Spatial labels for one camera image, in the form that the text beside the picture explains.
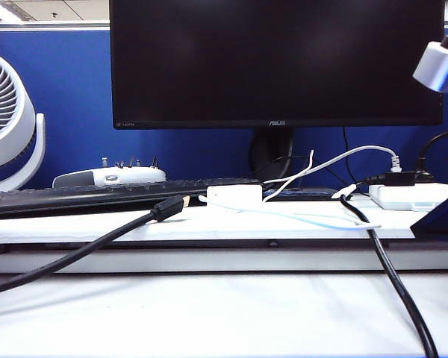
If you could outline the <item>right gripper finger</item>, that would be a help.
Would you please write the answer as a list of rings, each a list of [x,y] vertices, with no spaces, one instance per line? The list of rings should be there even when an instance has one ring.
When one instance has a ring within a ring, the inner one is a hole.
[[[411,226],[416,239],[448,239],[448,199]]]

